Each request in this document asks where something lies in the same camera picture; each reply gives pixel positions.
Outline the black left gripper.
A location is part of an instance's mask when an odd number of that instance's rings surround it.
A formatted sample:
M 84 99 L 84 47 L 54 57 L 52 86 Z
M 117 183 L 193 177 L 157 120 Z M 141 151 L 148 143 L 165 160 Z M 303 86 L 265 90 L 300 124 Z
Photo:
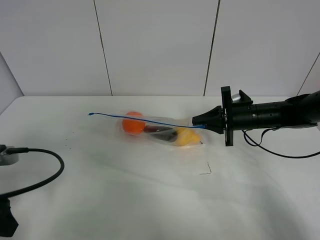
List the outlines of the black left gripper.
M 11 238 L 19 224 L 12 215 L 10 201 L 7 198 L 0 199 L 0 236 Z

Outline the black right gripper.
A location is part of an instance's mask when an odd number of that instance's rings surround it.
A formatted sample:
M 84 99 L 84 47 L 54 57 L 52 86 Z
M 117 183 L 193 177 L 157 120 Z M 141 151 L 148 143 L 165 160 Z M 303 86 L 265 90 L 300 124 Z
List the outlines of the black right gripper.
M 222 107 L 216 106 L 212 110 L 194 116 L 192 118 L 193 126 L 202 126 L 204 129 L 225 135 L 225 145 L 232 147 L 234 145 L 234 131 L 244 130 L 252 122 L 253 100 L 242 90 L 241 102 L 232 103 L 231 88 L 229 86 L 221 87 Z

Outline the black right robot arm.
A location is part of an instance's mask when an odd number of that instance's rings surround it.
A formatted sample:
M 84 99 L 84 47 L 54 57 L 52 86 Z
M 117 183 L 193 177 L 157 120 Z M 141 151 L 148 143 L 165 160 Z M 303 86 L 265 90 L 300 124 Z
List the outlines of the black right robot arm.
M 224 134 L 225 145 L 233 146 L 234 131 L 255 129 L 311 128 L 320 122 L 320 92 L 302 94 L 284 101 L 254 104 L 242 90 L 232 95 L 221 88 L 222 105 L 194 116 L 193 126 Z

